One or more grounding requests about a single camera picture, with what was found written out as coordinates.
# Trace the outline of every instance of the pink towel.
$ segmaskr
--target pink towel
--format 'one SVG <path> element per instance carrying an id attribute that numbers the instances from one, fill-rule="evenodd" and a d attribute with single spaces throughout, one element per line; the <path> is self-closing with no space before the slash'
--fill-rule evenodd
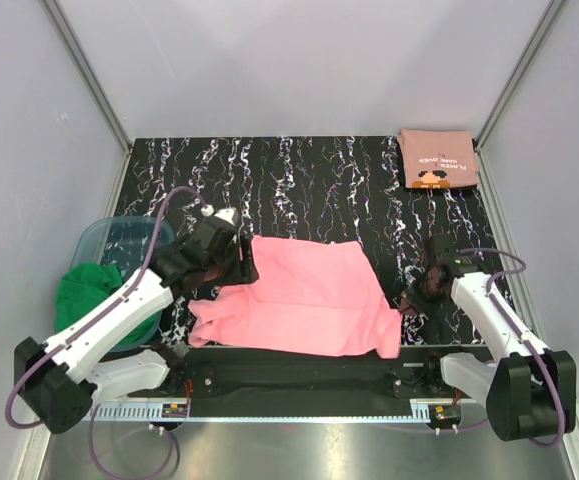
<path id="1" fill-rule="evenodd" d="M 357 242 L 321 244 L 254 237 L 260 279 L 189 303 L 189 343 L 209 341 L 315 355 L 384 358 L 400 352 L 402 317 L 389 308 Z"/>

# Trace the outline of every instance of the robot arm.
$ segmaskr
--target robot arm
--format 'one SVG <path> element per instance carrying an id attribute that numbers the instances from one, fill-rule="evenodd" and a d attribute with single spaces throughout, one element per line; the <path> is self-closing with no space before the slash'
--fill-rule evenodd
<path id="1" fill-rule="evenodd" d="M 237 236 L 237 212 L 219 210 L 170 245 L 157 249 L 138 286 L 127 294 L 139 272 L 110 298 L 69 329 L 39 345 L 32 338 L 14 352 L 18 381 L 41 357 L 79 330 L 83 334 L 33 374 L 20 396 L 52 433 L 78 423 L 91 406 L 143 389 L 178 391 L 181 360 L 166 347 L 99 363 L 122 338 L 178 297 L 203 284 L 237 285 L 258 278 L 249 240 Z M 112 303 L 122 301 L 88 330 L 85 328 Z"/>
<path id="2" fill-rule="evenodd" d="M 576 366 L 565 352 L 552 352 L 520 320 L 475 256 L 456 251 L 453 237 L 440 235 L 425 242 L 425 273 L 402 295 L 403 313 L 433 313 L 451 299 L 469 317 L 493 364 L 473 355 L 455 353 L 440 359 L 440 376 L 487 410 L 489 421 L 502 440 L 555 434 L 558 415 L 529 342 L 547 365 L 565 413 L 565 432 L 575 427 Z"/>

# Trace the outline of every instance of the white veins pattern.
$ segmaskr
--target white veins pattern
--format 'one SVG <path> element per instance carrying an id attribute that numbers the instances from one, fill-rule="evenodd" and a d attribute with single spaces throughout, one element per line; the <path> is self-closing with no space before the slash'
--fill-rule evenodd
<path id="1" fill-rule="evenodd" d="M 216 209 L 237 208 L 242 234 L 358 241 L 392 307 L 420 274 L 422 242 L 430 234 L 452 233 L 461 248 L 495 246 L 477 190 L 404 188 L 395 136 L 138 139 L 116 215 L 155 215 L 179 185 L 197 189 Z M 166 216 L 178 235 L 200 218 L 191 196 L 174 200 Z M 511 300 L 504 282 L 500 288 Z M 216 295 L 214 289 L 179 299 L 163 313 L 162 339 L 186 341 L 195 321 L 188 300 Z M 402 343 L 427 343 L 428 322 L 440 322 L 440 343 L 482 342 L 468 318 L 447 304 L 433 320 L 405 317 Z"/>

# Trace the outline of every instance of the purple cable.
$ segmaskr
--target purple cable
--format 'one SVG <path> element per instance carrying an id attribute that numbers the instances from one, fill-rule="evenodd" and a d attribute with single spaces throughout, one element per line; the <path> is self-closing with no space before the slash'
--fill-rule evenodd
<path id="1" fill-rule="evenodd" d="M 118 445 L 124 443 L 125 440 L 133 437 L 134 435 L 136 435 L 138 433 L 144 432 L 144 431 L 145 431 L 145 425 L 138 427 L 138 428 L 134 428 L 130 432 L 127 432 L 124 435 L 122 435 L 117 440 L 114 440 L 111 447 L 107 448 L 106 450 L 103 450 L 102 452 L 96 452 L 96 457 L 98 457 L 98 459 L 104 457 L 108 453 L 112 452 L 114 447 L 117 447 Z M 85 463 L 85 462 L 90 461 L 91 455 L 89 454 L 89 452 L 87 452 L 86 458 L 78 457 L 78 456 L 74 455 L 73 452 L 71 452 L 71 450 L 73 450 L 72 438 L 73 437 L 67 436 L 67 438 L 65 440 L 65 443 L 67 444 L 67 453 L 69 454 L 69 457 L 71 458 L 71 460 L 73 460 L 73 462 L 75 462 L 75 463 Z M 52 447 L 54 447 L 54 444 L 50 444 L 48 448 L 51 449 Z"/>
<path id="2" fill-rule="evenodd" d="M 91 455 L 91 459 L 93 460 L 93 463 L 96 466 L 96 468 L 103 475 L 106 475 L 109 478 L 113 478 L 114 480 L 129 480 L 128 478 L 120 477 L 118 475 L 111 473 L 109 470 L 107 470 L 104 467 L 104 465 L 102 465 L 102 463 L 100 463 L 100 459 L 98 458 L 98 455 L 96 455 L 96 451 L 95 451 L 95 448 L 93 446 L 93 422 L 94 422 L 94 418 L 96 417 L 96 413 L 98 413 L 98 408 L 100 408 L 100 405 L 96 405 L 96 407 L 93 409 L 93 412 L 91 413 L 91 420 L 89 421 L 89 431 L 87 433 L 87 438 L 89 440 L 89 454 Z M 171 456 L 173 455 L 173 447 L 175 444 L 175 438 L 173 437 L 173 433 L 171 433 L 169 430 L 163 430 L 163 431 L 167 432 L 167 437 L 169 438 L 169 451 L 167 452 L 167 457 L 165 458 L 165 461 L 162 462 L 162 465 L 152 474 L 147 475 L 146 477 L 140 477 L 140 478 L 131 479 L 131 480 L 154 480 L 158 475 L 160 475 L 162 472 L 164 472 L 165 469 L 167 468 L 167 465 L 169 465 L 169 462 L 171 461 Z"/>
<path id="3" fill-rule="evenodd" d="M 147 271 L 147 269 L 149 268 L 149 263 L 151 263 L 151 258 L 153 257 L 153 252 L 156 248 L 156 242 L 158 240 L 158 234 L 160 233 L 160 228 L 162 226 L 162 221 L 164 220 L 164 214 L 167 210 L 167 207 L 169 206 L 169 202 L 171 202 L 171 199 L 173 197 L 175 197 L 176 195 L 178 195 L 181 192 L 187 192 L 190 193 L 192 195 L 194 195 L 199 201 L 200 201 L 200 205 L 204 208 L 207 206 L 207 202 L 205 201 L 205 199 L 202 197 L 202 195 L 200 195 L 196 190 L 194 190 L 191 187 L 186 187 L 186 186 L 182 186 L 182 187 L 176 187 L 173 190 L 171 190 L 167 196 L 165 197 L 164 201 L 162 202 L 162 205 L 160 205 L 160 208 L 158 209 L 158 215 L 156 217 L 156 223 L 153 227 L 153 235 L 151 237 L 151 242 L 149 243 L 149 248 L 147 249 L 147 254 L 145 256 L 145 261 L 143 262 L 142 266 L 140 267 L 140 271 L 138 273 L 138 276 L 136 277 L 136 280 L 129 286 L 129 288 L 127 289 L 126 295 L 130 295 L 131 292 L 133 292 L 136 287 L 140 284 L 140 281 L 142 280 L 142 278 L 145 276 L 145 273 Z M 122 299 L 118 298 L 116 300 L 114 300 L 109 306 L 107 306 L 102 312 L 100 312 L 98 315 L 96 315 L 94 318 L 92 318 L 87 324 L 85 324 L 84 327 L 82 327 L 80 330 L 78 330 L 77 332 L 75 332 L 73 335 L 71 335 L 70 337 L 67 338 L 66 340 L 66 344 L 70 344 L 74 341 L 76 341 L 79 337 L 81 337 L 85 332 L 87 332 L 89 329 L 91 329 L 94 325 L 96 325 L 100 320 L 102 320 L 105 316 L 107 316 L 109 313 L 111 313 L 118 305 L 120 305 L 120 303 L 122 302 Z M 61 352 L 62 350 L 64 350 L 65 348 L 65 344 L 63 345 L 59 345 L 56 348 L 54 348 L 53 350 L 51 350 L 50 352 L 48 352 L 45 356 L 43 356 L 42 358 L 40 358 L 40 360 L 38 360 L 36 363 L 34 363 L 29 370 L 27 370 L 22 377 L 20 377 L 20 379 L 15 383 L 13 389 L 11 390 L 11 392 L 9 393 L 9 396 L 7 397 L 7 402 L 5 404 L 5 419 L 7 421 L 7 423 L 16 429 L 19 430 L 24 430 L 27 428 L 33 428 L 33 427 L 37 427 L 38 425 L 42 424 L 41 420 L 37 420 L 35 422 L 31 422 L 31 423 L 19 423 L 17 422 L 14 418 L 13 418 L 13 402 L 16 399 L 16 396 L 18 395 L 18 393 L 20 392 L 20 390 L 22 390 L 22 387 L 27 383 L 27 381 L 45 364 L 47 363 L 49 360 L 51 360 L 54 356 L 56 356 L 59 352 Z M 89 433 L 90 433 L 90 437 L 92 435 L 93 432 L 93 416 L 91 417 L 91 425 L 89 426 Z M 171 446 L 170 446 L 170 450 L 169 450 L 169 455 L 167 455 L 167 459 L 165 461 L 165 463 L 162 465 L 162 467 L 160 469 L 158 469 L 157 473 L 154 473 L 153 475 L 150 475 L 148 477 L 145 477 L 145 480 L 151 479 L 153 478 L 155 475 L 159 475 L 167 466 L 167 464 L 169 463 L 169 460 L 171 459 L 171 454 L 173 452 L 173 439 L 171 442 Z M 93 450 L 93 443 L 90 442 L 89 444 L 89 450 L 90 453 L 92 454 L 92 459 L 94 460 L 94 463 L 96 464 L 96 467 L 98 467 L 98 469 L 105 475 L 110 476 L 111 478 L 117 479 L 117 480 L 125 480 L 122 477 L 117 477 L 114 476 L 113 474 L 107 472 L 107 470 L 104 469 L 104 467 L 100 464 L 100 462 L 98 461 L 98 459 L 95 457 L 95 452 Z"/>
<path id="4" fill-rule="evenodd" d="M 512 258 L 513 260 L 515 260 L 520 264 L 520 267 L 516 269 L 497 272 L 494 273 L 491 277 L 489 277 L 489 280 L 487 280 L 487 296 L 489 296 L 489 293 L 493 288 L 494 282 L 497 279 L 499 279 L 504 275 L 514 275 L 522 273 L 527 269 L 527 264 L 521 258 L 517 257 L 516 255 L 512 255 L 511 253 L 504 252 L 502 250 L 497 250 L 495 248 L 467 248 L 465 250 L 460 250 L 460 253 L 477 253 L 477 252 L 495 253 L 498 255 L 504 255 L 506 257 Z M 522 330 L 518 325 L 516 325 L 516 322 L 514 322 L 513 319 L 509 316 L 503 305 L 498 301 L 498 299 L 495 296 L 490 296 L 489 298 L 491 299 L 491 302 L 494 304 L 498 312 L 507 321 L 507 323 L 514 331 L 514 333 L 518 336 L 518 338 L 522 338 Z M 560 442 L 562 441 L 562 437 L 565 434 L 566 419 L 564 409 L 562 408 L 562 402 L 560 401 L 560 395 L 558 395 L 558 389 L 556 388 L 553 378 L 551 378 L 551 375 L 549 374 L 547 365 L 545 364 L 544 360 L 540 357 L 540 354 L 538 353 L 536 348 L 531 344 L 529 340 L 523 340 L 522 343 L 525 345 L 525 347 L 527 347 L 527 350 L 531 352 L 531 356 L 536 361 L 536 364 L 538 365 L 538 368 L 540 369 L 540 372 L 542 373 L 542 376 L 544 377 L 545 382 L 547 383 L 547 388 L 549 389 L 549 393 L 551 394 L 553 404 L 556 408 L 556 414 L 558 415 L 558 429 L 556 431 L 556 436 L 553 438 L 553 440 L 547 443 L 536 440 L 535 438 L 531 438 L 529 440 L 533 444 L 538 445 L 539 447 L 545 448 L 555 447 L 556 445 L 560 444 Z"/>

